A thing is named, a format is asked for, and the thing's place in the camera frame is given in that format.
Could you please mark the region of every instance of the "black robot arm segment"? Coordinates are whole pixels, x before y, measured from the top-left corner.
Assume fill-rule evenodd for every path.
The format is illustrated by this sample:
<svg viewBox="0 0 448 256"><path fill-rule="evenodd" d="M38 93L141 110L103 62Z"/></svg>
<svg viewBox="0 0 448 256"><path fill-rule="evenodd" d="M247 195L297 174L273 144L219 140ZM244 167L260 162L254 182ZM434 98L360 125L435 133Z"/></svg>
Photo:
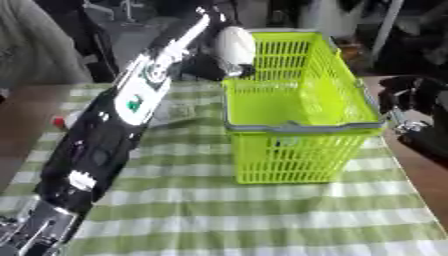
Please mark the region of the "black robot arm segment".
<svg viewBox="0 0 448 256"><path fill-rule="evenodd" d="M229 25L217 9L198 7L90 103L44 165L33 199L15 218L0 219L0 255L58 254L125 166L175 70L194 58L190 48Z"/></svg>

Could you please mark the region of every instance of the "basket rim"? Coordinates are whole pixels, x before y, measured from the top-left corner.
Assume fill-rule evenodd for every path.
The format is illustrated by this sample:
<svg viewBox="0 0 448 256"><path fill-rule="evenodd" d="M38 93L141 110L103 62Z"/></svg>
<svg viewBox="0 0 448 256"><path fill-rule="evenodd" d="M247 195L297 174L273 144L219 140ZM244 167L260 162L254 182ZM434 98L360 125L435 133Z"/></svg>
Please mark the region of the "basket rim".
<svg viewBox="0 0 448 256"><path fill-rule="evenodd" d="M233 131L241 132L274 132L274 133L336 133L348 130L361 129L382 129L386 123L386 118L380 114L378 104L372 98L367 90L364 82L361 79L356 79L355 86L360 88L363 92L364 99L370 110L375 115L378 121L375 122L352 122L340 125L300 125L296 122L290 121L280 126L269 125L234 125L230 122L230 115L228 111L227 94L224 93L223 109L224 109L224 125Z"/></svg>

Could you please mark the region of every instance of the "lime green basket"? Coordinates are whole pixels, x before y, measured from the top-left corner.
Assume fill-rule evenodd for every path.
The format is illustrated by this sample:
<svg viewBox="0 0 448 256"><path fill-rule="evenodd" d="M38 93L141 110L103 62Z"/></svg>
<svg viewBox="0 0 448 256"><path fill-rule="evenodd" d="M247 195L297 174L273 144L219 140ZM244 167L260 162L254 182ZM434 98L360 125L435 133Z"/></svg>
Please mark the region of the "lime green basket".
<svg viewBox="0 0 448 256"><path fill-rule="evenodd" d="M237 181L334 181L384 120L317 32L253 32L257 73L223 82Z"/></svg>

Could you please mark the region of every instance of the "gray sleeve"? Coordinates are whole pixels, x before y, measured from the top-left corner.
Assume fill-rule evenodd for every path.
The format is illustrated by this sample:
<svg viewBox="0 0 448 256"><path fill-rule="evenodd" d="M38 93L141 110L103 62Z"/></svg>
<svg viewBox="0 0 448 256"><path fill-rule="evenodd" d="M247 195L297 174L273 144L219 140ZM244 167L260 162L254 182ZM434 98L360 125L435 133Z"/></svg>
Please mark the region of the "gray sleeve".
<svg viewBox="0 0 448 256"><path fill-rule="evenodd" d="M92 78L82 64L74 43L33 0L11 0L17 19L45 48L54 64L64 72L66 83L89 83Z"/></svg>

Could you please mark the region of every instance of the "checkered cloth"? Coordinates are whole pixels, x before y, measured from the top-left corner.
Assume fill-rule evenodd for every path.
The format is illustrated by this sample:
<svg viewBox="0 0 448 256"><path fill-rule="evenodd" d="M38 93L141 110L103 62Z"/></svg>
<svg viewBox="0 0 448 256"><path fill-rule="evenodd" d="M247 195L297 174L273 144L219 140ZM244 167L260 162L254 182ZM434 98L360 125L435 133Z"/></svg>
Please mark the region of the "checkered cloth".
<svg viewBox="0 0 448 256"><path fill-rule="evenodd" d="M63 112L105 87L77 86ZM382 138L330 184L237 184L221 94L173 85L166 100L194 106L196 119L146 132L67 255L448 255L446 233ZM3 212L24 204L61 135L43 134L0 198Z"/></svg>

